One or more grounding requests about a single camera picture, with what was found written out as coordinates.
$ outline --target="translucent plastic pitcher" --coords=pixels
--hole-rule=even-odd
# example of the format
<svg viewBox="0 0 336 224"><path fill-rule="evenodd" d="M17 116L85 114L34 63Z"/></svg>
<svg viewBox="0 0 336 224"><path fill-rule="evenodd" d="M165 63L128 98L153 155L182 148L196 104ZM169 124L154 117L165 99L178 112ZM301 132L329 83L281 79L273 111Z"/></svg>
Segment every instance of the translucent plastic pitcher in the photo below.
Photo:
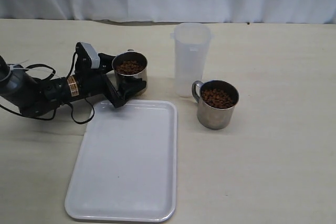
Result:
<svg viewBox="0 0 336 224"><path fill-rule="evenodd" d="M175 27L175 92L191 97L194 81L201 80L212 38L210 29L200 23L182 23Z"/></svg>

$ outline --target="beige table surface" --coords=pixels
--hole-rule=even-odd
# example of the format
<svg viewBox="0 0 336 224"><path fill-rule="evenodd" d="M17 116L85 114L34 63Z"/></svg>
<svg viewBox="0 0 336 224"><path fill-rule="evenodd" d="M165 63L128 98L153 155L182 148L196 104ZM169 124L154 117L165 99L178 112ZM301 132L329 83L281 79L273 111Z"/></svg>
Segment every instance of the beige table surface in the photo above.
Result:
<svg viewBox="0 0 336 224"><path fill-rule="evenodd" d="M78 41L107 54L144 53L141 99L173 102L179 112L177 206L168 223L335 223L336 26L208 26L215 37L204 80L229 81L240 93L221 131L200 125L193 99L174 94L174 25L0 20L0 55L64 76ZM79 119L88 116L76 105ZM68 108L52 122L3 110L0 117L0 223L73 223L64 200L86 126Z"/></svg>

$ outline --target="dog kibble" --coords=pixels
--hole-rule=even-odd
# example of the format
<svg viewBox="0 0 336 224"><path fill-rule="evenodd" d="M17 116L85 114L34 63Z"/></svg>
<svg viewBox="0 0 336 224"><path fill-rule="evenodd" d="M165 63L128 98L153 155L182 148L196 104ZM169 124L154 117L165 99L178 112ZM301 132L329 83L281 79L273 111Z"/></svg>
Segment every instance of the dog kibble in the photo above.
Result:
<svg viewBox="0 0 336 224"><path fill-rule="evenodd" d="M145 67L140 65L136 60L126 60L115 69L120 74L137 74L140 73Z"/></svg>
<svg viewBox="0 0 336 224"><path fill-rule="evenodd" d="M228 109L234 105L234 100L220 89L204 90L201 97L206 104L217 109Z"/></svg>

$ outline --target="white tray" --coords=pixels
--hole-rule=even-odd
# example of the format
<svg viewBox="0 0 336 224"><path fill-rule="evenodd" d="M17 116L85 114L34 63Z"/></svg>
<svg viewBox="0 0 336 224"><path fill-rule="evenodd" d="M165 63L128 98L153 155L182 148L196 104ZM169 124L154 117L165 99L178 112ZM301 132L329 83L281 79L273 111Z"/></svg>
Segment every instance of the white tray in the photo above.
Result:
<svg viewBox="0 0 336 224"><path fill-rule="evenodd" d="M75 219L169 219L176 204L177 110L165 101L97 103L87 125L65 209Z"/></svg>

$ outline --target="metal cup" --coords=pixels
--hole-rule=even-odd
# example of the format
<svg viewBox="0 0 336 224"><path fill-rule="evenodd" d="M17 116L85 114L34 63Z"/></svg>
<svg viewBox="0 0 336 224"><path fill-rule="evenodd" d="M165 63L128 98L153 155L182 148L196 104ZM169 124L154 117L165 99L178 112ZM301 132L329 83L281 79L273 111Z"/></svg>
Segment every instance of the metal cup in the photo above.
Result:
<svg viewBox="0 0 336 224"><path fill-rule="evenodd" d="M136 74L122 74L116 71L116 67L123 64L123 62L126 60L136 60L139 64L145 66L145 68L141 72L136 73ZM142 80L148 83L147 70L146 70L147 69L147 59L143 54L139 52L135 52L134 50L130 49L127 52L117 55L112 61L112 67L114 69L114 75L116 76L117 87L119 86L119 84L123 82L130 82L134 80L134 78L136 79L142 78ZM148 84L146 85L146 88L138 92L137 95L143 94L146 91L147 87L148 87Z"/></svg>
<svg viewBox="0 0 336 224"><path fill-rule="evenodd" d="M201 95L204 90L223 90L234 100L234 105L228 109L214 108L203 101L202 96L197 94L196 87L200 88L199 92ZM197 118L201 124L209 129L219 130L225 128L230 123L233 110L239 100L239 93L235 87L225 81L219 80L208 81L206 83L195 81L192 86L192 94L198 103Z"/></svg>

